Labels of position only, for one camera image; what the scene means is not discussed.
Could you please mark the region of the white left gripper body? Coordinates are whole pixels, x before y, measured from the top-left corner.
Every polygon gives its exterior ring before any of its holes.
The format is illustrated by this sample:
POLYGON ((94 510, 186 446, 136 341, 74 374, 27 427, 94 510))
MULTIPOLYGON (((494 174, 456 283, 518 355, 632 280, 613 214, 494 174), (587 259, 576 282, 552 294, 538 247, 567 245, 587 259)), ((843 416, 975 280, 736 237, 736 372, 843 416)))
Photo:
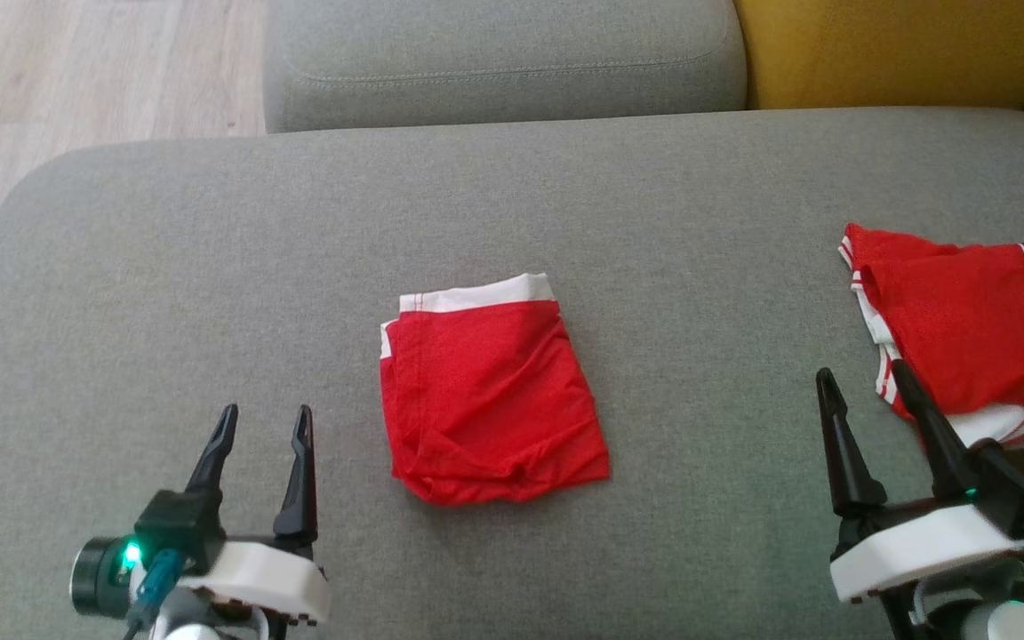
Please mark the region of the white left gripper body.
POLYGON ((253 541, 225 543, 204 575, 176 586, 176 628, 318 627, 332 592, 304 556, 253 541))

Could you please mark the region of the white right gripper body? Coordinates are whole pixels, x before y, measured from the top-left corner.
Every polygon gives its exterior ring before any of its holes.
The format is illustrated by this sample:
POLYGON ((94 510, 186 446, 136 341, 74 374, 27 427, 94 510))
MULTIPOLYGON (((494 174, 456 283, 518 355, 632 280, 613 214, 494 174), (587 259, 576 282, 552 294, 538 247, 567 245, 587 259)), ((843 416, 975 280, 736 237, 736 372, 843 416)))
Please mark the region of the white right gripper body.
POLYGON ((1024 538, 1015 539, 971 503, 935 500, 902 505, 833 499, 841 534, 829 574, 841 603, 968 570, 998 558, 1024 562, 1024 538))

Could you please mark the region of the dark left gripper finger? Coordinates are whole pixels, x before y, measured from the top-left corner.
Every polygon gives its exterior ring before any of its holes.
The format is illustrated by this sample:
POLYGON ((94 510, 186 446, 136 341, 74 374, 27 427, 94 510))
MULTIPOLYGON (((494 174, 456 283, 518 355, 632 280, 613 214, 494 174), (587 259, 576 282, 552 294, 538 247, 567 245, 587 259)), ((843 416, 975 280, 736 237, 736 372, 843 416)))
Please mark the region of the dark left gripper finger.
POLYGON ((301 406, 292 434, 295 461, 290 470, 282 507, 274 518, 273 534, 280 549, 314 560, 317 542, 316 446, 313 413, 301 406))
POLYGON ((196 462, 196 468, 191 471, 191 477, 184 490, 220 490, 225 461, 233 449, 238 417, 238 404, 225 406, 210 440, 196 462))

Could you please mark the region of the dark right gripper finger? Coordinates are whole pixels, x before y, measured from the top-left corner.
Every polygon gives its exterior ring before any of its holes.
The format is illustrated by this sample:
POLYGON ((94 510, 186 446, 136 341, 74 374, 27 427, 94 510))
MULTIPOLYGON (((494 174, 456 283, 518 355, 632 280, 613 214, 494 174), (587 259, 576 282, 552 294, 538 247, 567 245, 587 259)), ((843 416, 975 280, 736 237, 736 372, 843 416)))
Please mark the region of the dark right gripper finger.
POLYGON ((966 498, 978 486, 970 451, 964 445, 948 419, 943 416, 910 365, 902 359, 891 364, 899 399, 911 417, 923 443, 927 466, 933 478, 932 493, 938 500, 966 498))
POLYGON ((833 513, 842 518, 870 513, 885 505, 885 487, 869 473, 864 455, 850 429, 848 404, 831 370, 827 367, 818 370, 814 382, 820 402, 833 513))

